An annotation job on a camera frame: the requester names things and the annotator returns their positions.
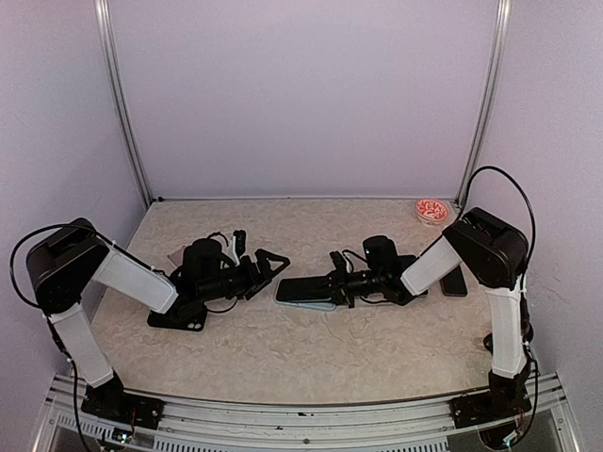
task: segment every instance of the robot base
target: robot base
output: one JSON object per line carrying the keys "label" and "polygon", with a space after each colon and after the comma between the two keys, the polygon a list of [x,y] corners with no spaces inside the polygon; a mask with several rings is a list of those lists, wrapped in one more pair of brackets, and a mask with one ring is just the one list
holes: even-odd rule
{"label": "robot base", "polygon": [[519,403],[495,409],[490,392],[462,395],[450,400],[450,409],[456,428],[465,428],[517,416],[520,411],[531,410],[530,399],[526,390],[519,397]]}
{"label": "robot base", "polygon": [[86,388],[82,412],[131,427],[157,430],[163,405],[158,398],[125,393],[120,378],[115,375],[98,388]]}
{"label": "robot base", "polygon": [[472,395],[461,395],[450,400],[450,409],[456,428],[480,424],[517,416],[521,411],[531,410],[526,381],[530,375],[530,363],[513,379],[506,379],[490,371],[490,391]]}

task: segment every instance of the white wall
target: white wall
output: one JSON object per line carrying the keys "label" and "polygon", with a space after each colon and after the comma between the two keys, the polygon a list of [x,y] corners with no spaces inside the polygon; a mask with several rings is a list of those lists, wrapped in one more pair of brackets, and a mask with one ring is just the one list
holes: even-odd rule
{"label": "white wall", "polygon": [[496,0],[111,2],[154,193],[456,195]]}
{"label": "white wall", "polygon": [[[515,0],[482,164],[509,171],[538,220],[529,301],[587,450],[603,441],[603,3]],[[483,175],[471,202],[529,232],[518,195]]]}
{"label": "white wall", "polygon": [[[64,362],[41,313],[12,291],[13,245],[33,229],[80,216],[123,243],[143,208],[113,110],[93,3],[1,0],[0,11],[0,448],[19,452],[29,449]],[[23,265],[21,254],[18,273],[28,289]]]}

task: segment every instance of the smartphone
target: smartphone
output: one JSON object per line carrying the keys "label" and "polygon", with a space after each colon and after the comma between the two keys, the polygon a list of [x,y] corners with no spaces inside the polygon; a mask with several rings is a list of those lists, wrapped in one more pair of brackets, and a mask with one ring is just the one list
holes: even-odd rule
{"label": "smartphone", "polygon": [[464,283],[461,267],[457,266],[440,280],[442,293],[447,297],[466,297],[467,286]]}

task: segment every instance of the tabletop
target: tabletop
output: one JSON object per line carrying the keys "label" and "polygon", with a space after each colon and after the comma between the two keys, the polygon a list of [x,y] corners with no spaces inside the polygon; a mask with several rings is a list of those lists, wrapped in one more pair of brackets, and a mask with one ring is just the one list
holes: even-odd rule
{"label": "tabletop", "polygon": [[[406,306],[338,307],[331,312],[274,302],[278,279],[325,275],[332,250],[362,254],[385,234],[399,254],[421,253],[444,226],[426,226],[413,201],[243,200],[155,202],[128,250],[167,272],[167,255],[221,231],[247,232],[258,248],[291,260],[279,278],[201,332],[147,326],[144,305],[107,289],[92,328],[126,387],[202,399],[282,404],[401,400],[487,385],[490,332],[485,294],[464,268],[469,295],[448,298],[435,284]],[[232,301],[208,303],[214,310]]]}

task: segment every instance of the metal frame pole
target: metal frame pole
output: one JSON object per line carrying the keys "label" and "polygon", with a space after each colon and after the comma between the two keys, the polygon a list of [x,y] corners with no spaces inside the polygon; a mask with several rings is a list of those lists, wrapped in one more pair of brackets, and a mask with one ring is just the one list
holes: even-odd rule
{"label": "metal frame pole", "polygon": [[153,202],[153,193],[149,186],[139,149],[134,139],[130,115],[123,95],[122,80],[120,78],[120,68],[117,61],[117,51],[115,50],[115,41],[113,39],[113,30],[111,28],[111,17],[109,13],[108,0],[94,0],[96,10],[96,21],[98,23],[99,33],[101,35],[101,44],[105,53],[106,67],[109,75],[109,84],[113,93],[120,126],[122,128],[125,146],[130,160],[130,165],[134,172],[136,184],[139,189],[139,195],[145,208],[149,208]]}
{"label": "metal frame pole", "polygon": [[498,0],[497,24],[492,42],[492,52],[490,54],[490,63],[488,65],[488,73],[486,76],[486,84],[481,99],[480,114],[478,123],[473,134],[473,142],[471,143],[471,152],[467,159],[467,164],[464,169],[461,186],[456,195],[455,203],[458,207],[464,208],[467,203],[467,184],[473,171],[478,166],[482,151],[483,141],[486,135],[490,112],[494,104],[494,98],[497,90],[498,73],[502,64],[502,54],[507,39],[507,28],[509,24],[509,16],[511,14],[511,0]]}

